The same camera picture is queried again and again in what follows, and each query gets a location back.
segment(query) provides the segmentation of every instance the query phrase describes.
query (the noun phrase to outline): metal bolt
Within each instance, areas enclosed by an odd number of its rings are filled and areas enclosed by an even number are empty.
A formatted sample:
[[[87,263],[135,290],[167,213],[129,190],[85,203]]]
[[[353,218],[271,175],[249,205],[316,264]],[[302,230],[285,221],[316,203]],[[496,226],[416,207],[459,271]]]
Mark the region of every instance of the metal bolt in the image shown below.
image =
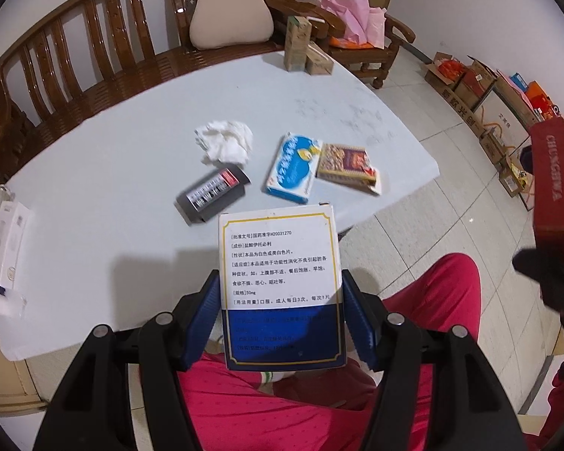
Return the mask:
[[[397,312],[391,312],[388,314],[387,320],[390,324],[401,325],[405,322],[405,317]]]
[[[454,325],[451,328],[451,332],[454,336],[457,336],[460,339],[463,339],[468,335],[468,329],[466,329],[463,325]]]
[[[159,315],[157,315],[157,318],[155,319],[155,321],[157,321],[157,324],[159,325],[171,324],[172,320],[173,320],[173,315],[171,315],[171,313],[169,312],[162,312]]]
[[[108,325],[97,325],[94,330],[92,331],[92,334],[94,334],[94,337],[104,337],[109,333],[109,326]]]

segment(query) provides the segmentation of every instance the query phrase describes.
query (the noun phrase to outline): red pants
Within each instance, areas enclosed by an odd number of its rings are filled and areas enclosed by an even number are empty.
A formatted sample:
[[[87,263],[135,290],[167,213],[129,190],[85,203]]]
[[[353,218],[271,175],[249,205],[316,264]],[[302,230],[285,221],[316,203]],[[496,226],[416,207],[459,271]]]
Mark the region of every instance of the red pants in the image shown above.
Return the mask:
[[[420,327],[448,331],[465,326],[478,338],[481,283],[464,254],[448,254],[418,280],[385,300]],[[194,426],[208,451],[340,451],[361,443],[376,387],[352,360],[320,376],[274,384],[275,396],[257,390],[260,373],[232,372],[222,355],[204,354],[180,384]],[[420,371],[410,450],[424,447],[430,412],[432,367]],[[338,408],[330,408],[346,402]]]

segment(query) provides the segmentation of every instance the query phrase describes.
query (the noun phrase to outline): wooden bench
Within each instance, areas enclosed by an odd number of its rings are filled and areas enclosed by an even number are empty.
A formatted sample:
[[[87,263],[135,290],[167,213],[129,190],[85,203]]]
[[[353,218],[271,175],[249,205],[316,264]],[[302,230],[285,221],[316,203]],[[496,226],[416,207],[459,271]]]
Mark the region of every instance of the wooden bench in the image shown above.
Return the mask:
[[[89,117],[93,117],[146,89],[177,76],[213,64],[254,54],[280,50],[283,35],[274,33],[263,44],[234,45],[199,51],[190,42],[190,20],[196,0],[170,0],[177,26],[179,45],[156,54],[147,24],[143,0],[129,0],[129,26],[126,27],[121,0],[104,0],[106,28],[110,33],[121,70],[115,71],[101,30],[97,0],[69,0],[37,22],[0,57],[0,182],[6,182],[24,164]],[[290,0],[265,0],[274,20],[286,27],[289,15],[319,15],[313,5]],[[71,64],[64,17],[81,9],[86,31],[102,80],[82,89]],[[137,60],[130,43],[131,31],[139,40],[143,58]],[[315,22],[312,38],[323,40],[328,25]],[[52,55],[51,37],[56,59]],[[19,59],[31,102],[40,123],[34,125],[13,101],[6,83],[6,72]]]
[[[296,0],[283,0],[296,3]],[[344,26],[339,25],[339,19],[329,12],[319,9],[319,15],[326,20],[329,25],[329,34],[335,37],[342,37],[344,34]],[[373,77],[372,86],[374,88],[382,88],[382,84],[388,76],[399,48],[406,42],[410,44],[415,40],[415,33],[407,25],[387,14],[387,20],[384,28],[384,34],[390,40],[390,44],[385,49],[341,49],[326,45],[321,45],[328,53],[342,65],[349,67],[353,64],[360,64],[359,70],[352,70],[359,78]],[[380,64],[380,67],[372,69],[370,64]]]

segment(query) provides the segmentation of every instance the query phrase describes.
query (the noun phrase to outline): white tablecloth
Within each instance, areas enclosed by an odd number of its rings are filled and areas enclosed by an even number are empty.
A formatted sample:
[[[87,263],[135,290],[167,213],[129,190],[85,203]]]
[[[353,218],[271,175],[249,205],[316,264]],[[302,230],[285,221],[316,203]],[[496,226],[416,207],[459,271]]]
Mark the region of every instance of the white tablecloth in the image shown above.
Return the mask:
[[[230,212],[294,205],[262,192],[286,132],[365,146],[386,173],[381,197],[315,181],[310,203],[332,203],[340,232],[438,175],[401,120],[339,64],[332,76],[287,73],[272,53],[152,88],[85,121],[8,182],[33,212],[15,280],[27,307],[21,319],[0,317],[8,359],[82,342],[96,324],[137,327],[200,289],[218,267],[217,218],[188,226],[174,201],[214,169],[194,135],[212,120],[254,134],[252,184]]]

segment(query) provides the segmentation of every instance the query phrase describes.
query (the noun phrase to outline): crumpled tissue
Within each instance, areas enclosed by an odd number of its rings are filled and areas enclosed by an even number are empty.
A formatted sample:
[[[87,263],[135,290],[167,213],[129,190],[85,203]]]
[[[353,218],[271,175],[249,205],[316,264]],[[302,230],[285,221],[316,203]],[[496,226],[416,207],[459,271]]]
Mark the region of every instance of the crumpled tissue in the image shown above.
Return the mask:
[[[246,124],[234,120],[209,122],[194,131],[197,143],[211,162],[244,166],[253,150],[253,132]]]

